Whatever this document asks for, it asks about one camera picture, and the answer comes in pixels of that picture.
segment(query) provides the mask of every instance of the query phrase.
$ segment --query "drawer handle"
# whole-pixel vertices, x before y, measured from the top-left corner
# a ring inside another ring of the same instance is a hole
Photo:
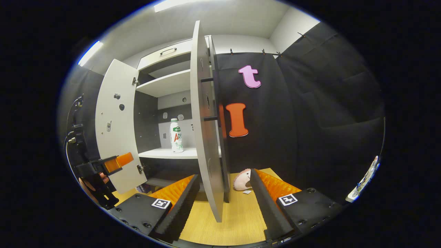
[[[168,51],[168,50],[172,50],[172,49],[174,49],[174,50],[176,51],[177,48],[175,47],[175,48],[167,49],[167,50],[165,50],[165,51],[162,51],[160,54],[162,55],[163,52],[166,52],[166,51]]]

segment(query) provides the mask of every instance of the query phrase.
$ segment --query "ceiling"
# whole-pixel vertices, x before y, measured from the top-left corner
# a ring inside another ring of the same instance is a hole
[[[269,38],[288,6],[276,0],[201,0],[155,13],[153,5],[133,13],[100,38],[103,46],[86,63],[105,74],[113,59],[124,60],[143,50],[191,38],[194,23],[208,34],[239,34]]]

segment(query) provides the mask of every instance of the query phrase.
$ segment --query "human hand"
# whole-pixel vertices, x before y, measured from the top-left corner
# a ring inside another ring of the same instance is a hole
[[[103,179],[103,182],[106,184],[107,182],[109,182],[109,178],[104,175],[104,173],[100,173],[100,177]],[[78,181],[80,182],[81,188],[84,190],[84,192],[86,192],[86,194],[95,202],[98,203],[98,200],[95,198],[95,196],[92,195],[92,193],[90,192],[90,190],[86,187],[86,185],[92,190],[95,191],[95,188],[87,181],[84,180],[82,178],[78,178]]]

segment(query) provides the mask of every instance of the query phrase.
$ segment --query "drawer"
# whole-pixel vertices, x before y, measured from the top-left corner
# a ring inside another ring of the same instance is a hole
[[[207,43],[207,48],[209,48],[208,36],[205,37],[205,40]],[[170,58],[189,54],[191,53],[192,44],[193,44],[192,40],[188,40],[157,50],[156,52],[153,52],[141,58],[138,64],[138,70],[145,69],[149,66],[155,65],[159,62],[162,62]]]

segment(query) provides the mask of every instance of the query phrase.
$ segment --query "open cabinet door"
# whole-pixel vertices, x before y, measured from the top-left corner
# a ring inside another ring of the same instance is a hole
[[[133,104],[139,71],[121,61],[113,60],[104,75],[95,112],[95,132],[101,159],[132,153],[133,161],[109,176],[118,193],[123,194],[147,181],[136,148],[133,125]]]
[[[198,154],[199,169],[208,202],[217,222],[222,222],[224,203],[224,185],[222,168],[217,146],[217,126],[215,121],[204,121],[204,117],[215,116],[213,89],[211,81],[201,82],[210,77],[209,54],[201,29],[196,21],[193,32],[193,44],[190,58],[190,94],[193,115],[194,139]]]

